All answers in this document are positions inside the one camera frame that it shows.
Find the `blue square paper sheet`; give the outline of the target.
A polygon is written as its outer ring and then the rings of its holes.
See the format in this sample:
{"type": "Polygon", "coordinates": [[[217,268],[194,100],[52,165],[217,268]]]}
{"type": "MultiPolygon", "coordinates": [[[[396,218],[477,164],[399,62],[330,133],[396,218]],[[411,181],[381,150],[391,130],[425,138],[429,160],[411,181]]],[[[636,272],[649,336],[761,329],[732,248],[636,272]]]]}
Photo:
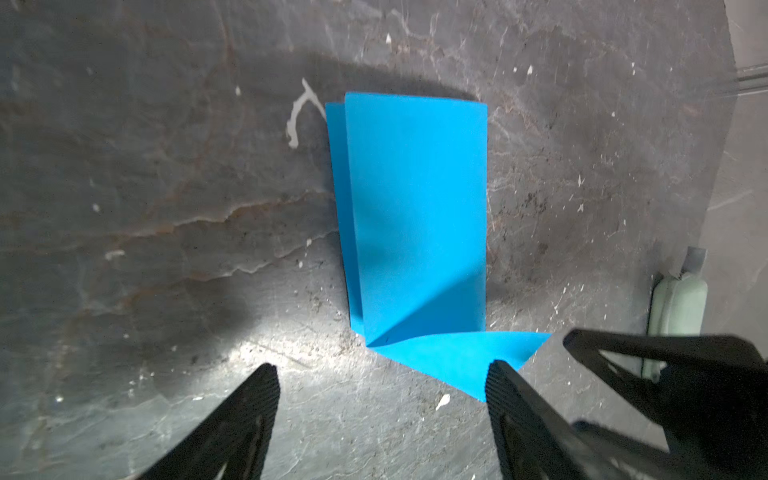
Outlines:
{"type": "Polygon", "coordinates": [[[547,340],[486,328],[487,106],[349,92],[326,115],[352,330],[484,400],[492,362],[547,340]]]}

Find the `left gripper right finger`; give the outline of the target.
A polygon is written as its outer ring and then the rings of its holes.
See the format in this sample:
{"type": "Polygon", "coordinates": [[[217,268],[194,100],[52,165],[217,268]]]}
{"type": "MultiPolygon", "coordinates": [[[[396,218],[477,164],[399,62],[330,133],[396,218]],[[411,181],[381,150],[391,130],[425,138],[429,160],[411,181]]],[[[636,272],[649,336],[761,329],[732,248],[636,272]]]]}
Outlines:
{"type": "Polygon", "coordinates": [[[506,362],[490,364],[485,394],[504,479],[612,477],[612,463],[506,362]]]}

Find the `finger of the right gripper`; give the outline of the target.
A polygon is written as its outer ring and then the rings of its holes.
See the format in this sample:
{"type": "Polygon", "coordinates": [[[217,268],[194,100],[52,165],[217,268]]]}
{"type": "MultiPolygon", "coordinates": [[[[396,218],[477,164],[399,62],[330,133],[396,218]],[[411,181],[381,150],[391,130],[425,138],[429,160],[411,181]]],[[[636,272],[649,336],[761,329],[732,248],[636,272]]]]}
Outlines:
{"type": "Polygon", "coordinates": [[[573,329],[565,349],[662,427],[689,478],[767,476],[767,361],[733,335],[573,329]]]}

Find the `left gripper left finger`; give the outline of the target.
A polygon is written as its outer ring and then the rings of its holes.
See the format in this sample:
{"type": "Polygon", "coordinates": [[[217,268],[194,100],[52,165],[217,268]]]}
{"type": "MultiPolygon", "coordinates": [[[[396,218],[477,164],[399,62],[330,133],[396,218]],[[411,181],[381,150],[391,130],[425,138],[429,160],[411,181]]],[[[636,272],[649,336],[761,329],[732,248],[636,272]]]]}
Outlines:
{"type": "Polygon", "coordinates": [[[259,479],[280,398],[277,367],[264,363],[141,479],[259,479]]]}

